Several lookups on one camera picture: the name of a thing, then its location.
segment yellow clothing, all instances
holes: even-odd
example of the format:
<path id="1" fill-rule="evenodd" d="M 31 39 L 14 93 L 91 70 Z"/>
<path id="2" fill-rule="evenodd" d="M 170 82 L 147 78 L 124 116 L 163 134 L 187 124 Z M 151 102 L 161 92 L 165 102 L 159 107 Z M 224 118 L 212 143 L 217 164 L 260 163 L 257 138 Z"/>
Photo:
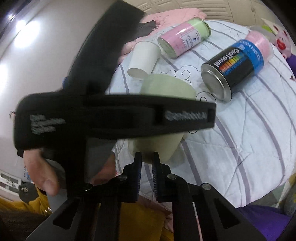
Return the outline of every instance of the yellow clothing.
<path id="1" fill-rule="evenodd" d="M 47 196 L 37 188 L 39 197 L 30 201 L 10 202 L 0 198 L 0 209 L 23 210 L 49 215 Z M 165 215 L 138 203 L 122 203 L 120 213 L 119 241 L 173 241 L 173 233 L 164 226 Z"/>

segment purple fabric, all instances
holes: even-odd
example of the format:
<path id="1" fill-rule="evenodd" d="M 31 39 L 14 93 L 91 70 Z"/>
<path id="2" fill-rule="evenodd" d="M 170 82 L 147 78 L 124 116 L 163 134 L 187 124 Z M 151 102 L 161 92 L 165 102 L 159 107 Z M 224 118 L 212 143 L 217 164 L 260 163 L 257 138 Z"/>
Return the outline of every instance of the purple fabric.
<path id="1" fill-rule="evenodd" d="M 293 71 L 293 74 L 296 76 L 296 56 L 291 54 L 291 57 L 287 58 L 287 63 Z"/>
<path id="2" fill-rule="evenodd" d="M 237 210 L 265 236 L 267 241 L 275 241 L 290 221 L 290 217 L 273 207 L 247 205 Z"/>

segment bed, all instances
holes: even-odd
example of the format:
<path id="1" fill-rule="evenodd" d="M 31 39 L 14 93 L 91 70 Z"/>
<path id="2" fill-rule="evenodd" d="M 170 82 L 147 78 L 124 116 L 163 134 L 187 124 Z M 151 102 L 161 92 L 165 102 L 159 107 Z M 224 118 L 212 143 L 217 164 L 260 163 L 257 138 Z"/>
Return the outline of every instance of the bed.
<path id="1" fill-rule="evenodd" d="M 235 207 L 245 206 L 284 184 L 296 160 L 296 83 L 287 62 L 274 48 L 263 70 L 239 88 L 229 103 L 209 93 L 201 79 L 202 63 L 246 36 L 249 29 L 223 21 L 207 21 L 212 35 L 178 59 L 164 52 L 153 73 L 182 79 L 196 90 L 196 99 L 217 103 L 215 127 L 188 133 L 168 161 L 172 173 L 188 183 L 214 186 Z M 166 28 L 146 40 L 157 44 Z M 139 93 L 142 81 L 127 74 L 129 54 L 117 68 L 107 94 Z M 116 169 L 133 161 L 128 140 L 114 148 Z M 151 165 L 143 163 L 140 195 L 155 200 Z"/>

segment red nose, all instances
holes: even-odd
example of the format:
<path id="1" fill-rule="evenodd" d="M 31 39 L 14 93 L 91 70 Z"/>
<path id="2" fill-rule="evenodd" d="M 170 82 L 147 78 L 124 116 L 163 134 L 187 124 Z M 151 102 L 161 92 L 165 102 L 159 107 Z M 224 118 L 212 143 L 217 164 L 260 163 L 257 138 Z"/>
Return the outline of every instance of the red nose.
<path id="1" fill-rule="evenodd" d="M 280 50 L 286 49 L 286 45 L 283 42 L 281 42 L 279 39 L 276 41 L 276 43 L 278 44 L 278 47 Z"/>

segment white paper cup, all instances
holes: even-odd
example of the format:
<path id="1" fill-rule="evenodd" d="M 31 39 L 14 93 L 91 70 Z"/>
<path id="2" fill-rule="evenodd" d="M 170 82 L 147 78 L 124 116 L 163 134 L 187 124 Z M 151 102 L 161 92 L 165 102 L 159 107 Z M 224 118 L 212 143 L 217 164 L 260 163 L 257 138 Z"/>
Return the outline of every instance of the white paper cup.
<path id="1" fill-rule="evenodd" d="M 166 74 L 152 74 L 142 85 L 140 94 L 167 96 L 195 100 L 196 91 L 182 80 Z M 128 150 L 134 156 L 135 152 L 142 152 L 142 161 L 149 163 L 153 152 L 158 152 L 162 163 L 167 162 L 177 149 L 184 133 L 174 133 L 156 137 L 142 137 L 130 139 Z"/>
<path id="2" fill-rule="evenodd" d="M 128 67 L 128 75 L 143 80 L 151 74 L 157 59 L 160 56 L 160 48 L 158 45 L 149 42 L 138 42 L 133 49 L 133 55 Z"/>

